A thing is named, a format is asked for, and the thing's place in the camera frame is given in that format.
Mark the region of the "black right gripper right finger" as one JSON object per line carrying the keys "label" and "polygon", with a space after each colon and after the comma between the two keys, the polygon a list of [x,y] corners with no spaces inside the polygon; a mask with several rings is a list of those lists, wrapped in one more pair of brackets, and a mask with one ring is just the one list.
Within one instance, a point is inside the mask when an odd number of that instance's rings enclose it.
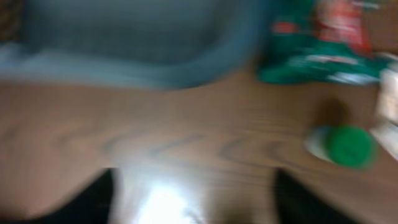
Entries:
{"label": "black right gripper right finger", "polygon": [[285,169],[274,174],[273,196],[281,224],[358,224],[317,197]]}

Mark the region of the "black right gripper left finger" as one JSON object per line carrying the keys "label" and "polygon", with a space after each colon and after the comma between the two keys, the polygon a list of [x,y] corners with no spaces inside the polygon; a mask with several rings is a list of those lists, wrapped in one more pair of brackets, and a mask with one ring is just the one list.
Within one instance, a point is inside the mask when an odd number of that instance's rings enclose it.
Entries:
{"label": "black right gripper left finger", "polygon": [[53,213],[1,224],[107,224],[114,196],[114,169],[106,169],[85,190]]}

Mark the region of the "green lid glass jar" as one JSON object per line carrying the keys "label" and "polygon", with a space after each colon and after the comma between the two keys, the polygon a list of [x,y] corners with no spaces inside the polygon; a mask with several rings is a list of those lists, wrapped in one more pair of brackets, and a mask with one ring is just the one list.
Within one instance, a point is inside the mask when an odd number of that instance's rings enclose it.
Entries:
{"label": "green lid glass jar", "polygon": [[350,125],[319,126],[304,142],[311,155],[338,166],[365,169],[377,157],[377,144],[363,128]]}

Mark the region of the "beige PanTree snack bag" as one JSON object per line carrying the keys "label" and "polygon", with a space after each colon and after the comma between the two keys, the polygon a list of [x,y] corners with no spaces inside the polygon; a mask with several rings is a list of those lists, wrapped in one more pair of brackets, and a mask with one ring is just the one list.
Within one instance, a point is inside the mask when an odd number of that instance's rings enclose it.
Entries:
{"label": "beige PanTree snack bag", "polygon": [[387,67],[381,71],[379,98],[377,99],[377,125],[371,133],[377,142],[397,160],[397,56],[378,53],[388,59]]}

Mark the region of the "green Nescafe coffee bag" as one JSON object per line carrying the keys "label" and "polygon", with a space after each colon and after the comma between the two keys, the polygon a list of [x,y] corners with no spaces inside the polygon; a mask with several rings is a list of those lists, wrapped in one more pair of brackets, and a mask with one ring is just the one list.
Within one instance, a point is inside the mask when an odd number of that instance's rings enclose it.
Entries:
{"label": "green Nescafe coffee bag", "polygon": [[257,72],[264,83],[368,85],[397,60],[372,51],[358,1],[282,0],[280,7]]}

